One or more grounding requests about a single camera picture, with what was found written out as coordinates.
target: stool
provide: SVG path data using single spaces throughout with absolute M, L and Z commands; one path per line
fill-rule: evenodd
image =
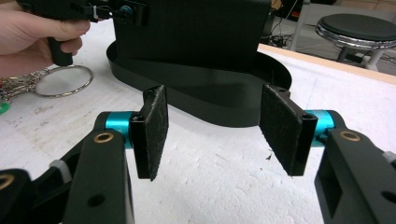
M 347 56 L 348 49 L 372 50 L 371 57 L 363 57 L 367 69 L 378 71 L 376 63 L 386 49 L 396 46 L 396 24 L 378 18 L 333 14 L 318 21 L 316 32 L 321 37 L 343 46 L 337 62 Z

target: metal key ring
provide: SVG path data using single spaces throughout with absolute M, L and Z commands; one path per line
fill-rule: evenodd
M 53 73 L 56 73 L 56 72 L 59 72 L 59 71 L 65 70 L 65 69 L 82 69 L 90 75 L 90 79 L 84 85 L 82 85 L 81 87 L 79 87 L 73 91 L 67 91 L 64 93 L 58 93 L 58 94 L 53 94 L 53 95 L 42 94 L 42 93 L 39 93 L 36 91 L 36 86 L 42 77 L 49 76 L 50 74 L 53 74 Z M 44 97 L 44 98 L 52 98 L 52 99 L 60 98 L 60 97 L 69 96 L 69 95 L 72 95 L 74 93 L 84 90 L 87 86 L 89 86 L 91 84 L 92 80 L 93 80 L 93 71 L 88 67 L 81 66 L 81 65 L 70 65 L 70 66 L 66 66 L 66 67 L 56 67 L 56 68 L 50 69 L 47 73 L 43 74 L 40 77 L 40 79 L 37 81 L 37 83 L 35 85 L 31 86 L 31 89 L 29 91 L 34 95 Z

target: green object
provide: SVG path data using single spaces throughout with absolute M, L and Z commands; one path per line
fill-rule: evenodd
M 3 113 L 5 113 L 6 111 L 8 111 L 9 110 L 9 103 L 7 103 L 7 102 L 2 102 L 1 104 L 0 104 L 0 114 L 3 114 Z

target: teal metal cylinder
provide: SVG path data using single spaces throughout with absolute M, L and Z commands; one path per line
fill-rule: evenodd
M 132 111 L 111 112 L 106 120 L 106 129 L 113 129 L 124 137 L 125 149 L 133 148 L 133 144 L 129 140 L 129 118 L 132 114 Z
M 317 128 L 315 129 L 315 136 L 312 140 L 311 147 L 323 147 L 323 144 L 319 141 L 319 138 L 322 135 L 325 135 L 326 129 L 334 128 L 332 116 L 326 110 L 305 110 L 305 112 L 318 117 L 318 124 Z

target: hand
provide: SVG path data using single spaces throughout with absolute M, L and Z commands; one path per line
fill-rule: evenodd
M 0 5 L 0 77 L 26 75 L 53 64 L 47 37 L 64 41 L 61 50 L 76 55 L 89 21 L 55 21 Z

